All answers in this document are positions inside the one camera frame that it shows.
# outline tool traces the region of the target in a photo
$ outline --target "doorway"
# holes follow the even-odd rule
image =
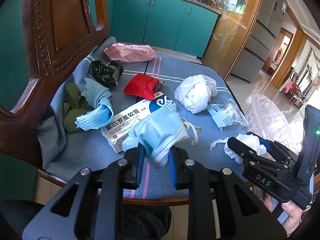
[[[269,57],[262,67],[262,71],[268,76],[269,79],[281,65],[284,56],[286,55],[290,47],[292,37],[292,33],[285,30],[284,28],[280,29],[280,33],[270,51]]]

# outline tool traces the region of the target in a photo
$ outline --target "blue tablecloth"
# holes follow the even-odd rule
[[[93,60],[99,59],[105,64],[110,62],[103,50],[113,43],[116,43],[116,40],[114,37],[110,37],[79,63],[73,74],[61,85],[54,96],[48,110],[48,118],[38,126],[37,136],[41,145],[43,168],[65,181],[70,180],[83,167],[89,167],[94,171],[100,170],[123,157],[123,152],[120,154],[114,152],[100,130],[68,133],[62,125],[65,84],[67,82],[80,83],[83,81],[88,73],[90,62]],[[159,57],[161,57],[160,67],[158,64]],[[154,76],[158,77],[160,81],[165,81],[165,85],[160,88],[160,91],[176,103],[180,117],[202,127],[199,143],[196,146],[191,146],[192,138],[179,142],[176,146],[187,150],[190,158],[202,163],[205,167],[213,170],[230,167],[243,181],[246,181],[241,175],[243,166],[225,155],[223,144],[218,144],[210,151],[210,144],[216,139],[237,136],[239,133],[245,134],[246,128],[240,129],[237,126],[230,126],[224,130],[223,134],[207,110],[192,114],[174,98],[175,89],[185,78],[204,74],[216,80],[219,91],[217,96],[211,98],[210,104],[224,103],[232,95],[222,78],[214,70],[202,65],[174,57],[157,56],[157,58],[157,63],[154,64],[155,59],[151,60],[147,69],[147,62],[123,64],[124,73],[120,78],[119,86],[110,89],[112,93],[110,101],[114,113],[117,114],[136,103],[136,97],[123,93],[124,87],[133,76],[139,72],[144,73],[146,71],[148,75],[153,72]],[[124,197],[127,198],[157,199],[185,196],[188,196],[187,190],[176,191],[172,187],[168,165],[157,170],[147,165],[146,161],[140,188],[136,191],[124,190]]]

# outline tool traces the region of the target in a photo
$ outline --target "stainless steel refrigerator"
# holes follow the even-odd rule
[[[276,41],[284,14],[286,0],[262,0],[257,21],[232,74],[252,82],[258,75]]]

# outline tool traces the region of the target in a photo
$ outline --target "blue cleaning cloth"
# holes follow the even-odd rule
[[[100,129],[108,125],[113,118],[113,110],[110,103],[110,90],[93,79],[84,78],[86,84],[77,84],[81,96],[84,96],[93,111],[77,117],[75,124],[85,131]]]

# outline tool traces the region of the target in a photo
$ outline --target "human hand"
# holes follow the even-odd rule
[[[271,196],[267,194],[267,197],[263,201],[263,204],[271,212],[273,210],[273,203],[271,202]],[[300,224],[302,209],[299,208],[293,201],[281,204],[282,209],[289,214],[289,217],[282,224],[287,235],[291,234]]]

